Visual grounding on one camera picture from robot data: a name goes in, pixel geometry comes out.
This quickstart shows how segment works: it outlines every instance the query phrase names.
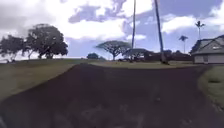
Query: ground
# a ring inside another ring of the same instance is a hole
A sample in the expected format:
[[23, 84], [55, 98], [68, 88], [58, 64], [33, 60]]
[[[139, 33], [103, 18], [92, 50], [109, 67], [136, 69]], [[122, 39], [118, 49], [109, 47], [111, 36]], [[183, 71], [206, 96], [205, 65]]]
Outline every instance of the ground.
[[93, 62], [92, 64], [103, 66], [103, 67], [113, 67], [113, 68], [130, 68], [130, 69], [164, 69], [164, 68], [181, 68], [181, 67], [191, 67], [192, 62], [178, 62], [171, 61], [170, 65], [162, 65], [160, 62], [151, 63], [129, 63], [129, 62]]
[[30, 60], [0, 65], [0, 101], [64, 73], [84, 59]]
[[207, 68], [77, 65], [4, 100], [0, 124], [8, 128], [223, 128], [222, 113], [197, 86]]
[[224, 108], [224, 66], [213, 66], [198, 81], [200, 89], [220, 108]]

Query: lawn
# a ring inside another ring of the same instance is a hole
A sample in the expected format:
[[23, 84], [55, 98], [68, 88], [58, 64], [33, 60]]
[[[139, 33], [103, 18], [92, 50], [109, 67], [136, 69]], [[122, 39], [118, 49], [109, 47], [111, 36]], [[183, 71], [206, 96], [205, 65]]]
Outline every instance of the lawn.
[[170, 65], [163, 65], [160, 62], [93, 62], [93, 65], [103, 66], [103, 67], [114, 67], [114, 68], [130, 68], [130, 69], [161, 69], [161, 68], [181, 68], [195, 66], [192, 62], [177, 62], [171, 61]]
[[85, 59], [54, 59], [20, 61], [0, 65], [0, 101], [10, 95], [32, 88], [58, 76]]
[[224, 108], [224, 66], [213, 66], [199, 79], [199, 88], [217, 105]]

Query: sky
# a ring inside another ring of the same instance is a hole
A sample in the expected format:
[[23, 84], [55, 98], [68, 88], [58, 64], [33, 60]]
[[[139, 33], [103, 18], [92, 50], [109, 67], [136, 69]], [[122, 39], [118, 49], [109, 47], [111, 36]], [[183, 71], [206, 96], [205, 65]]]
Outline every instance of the sky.
[[[67, 57], [86, 57], [108, 40], [131, 42], [134, 0], [0, 0], [0, 38], [12, 34], [26, 37], [38, 23], [57, 27], [65, 37]], [[135, 48], [159, 51], [154, 0], [136, 0]], [[224, 34], [224, 0], [158, 0], [164, 49], [183, 52], [179, 37], [187, 36], [186, 51], [198, 39], [195, 23], [206, 24], [202, 38]]]

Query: dirt mound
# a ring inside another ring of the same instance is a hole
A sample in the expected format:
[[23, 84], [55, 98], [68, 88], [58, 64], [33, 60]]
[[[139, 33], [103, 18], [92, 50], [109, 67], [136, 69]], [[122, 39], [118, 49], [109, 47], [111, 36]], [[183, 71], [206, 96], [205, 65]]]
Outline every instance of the dirt mound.
[[223, 128], [197, 88], [201, 71], [81, 64], [5, 100], [1, 122], [7, 128]]

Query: white house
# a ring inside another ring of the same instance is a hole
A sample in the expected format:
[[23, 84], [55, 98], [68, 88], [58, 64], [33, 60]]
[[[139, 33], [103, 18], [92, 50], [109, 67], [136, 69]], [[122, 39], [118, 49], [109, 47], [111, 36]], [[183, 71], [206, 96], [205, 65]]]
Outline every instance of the white house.
[[192, 55], [195, 63], [221, 64], [224, 63], [224, 37], [200, 40], [198, 50]]

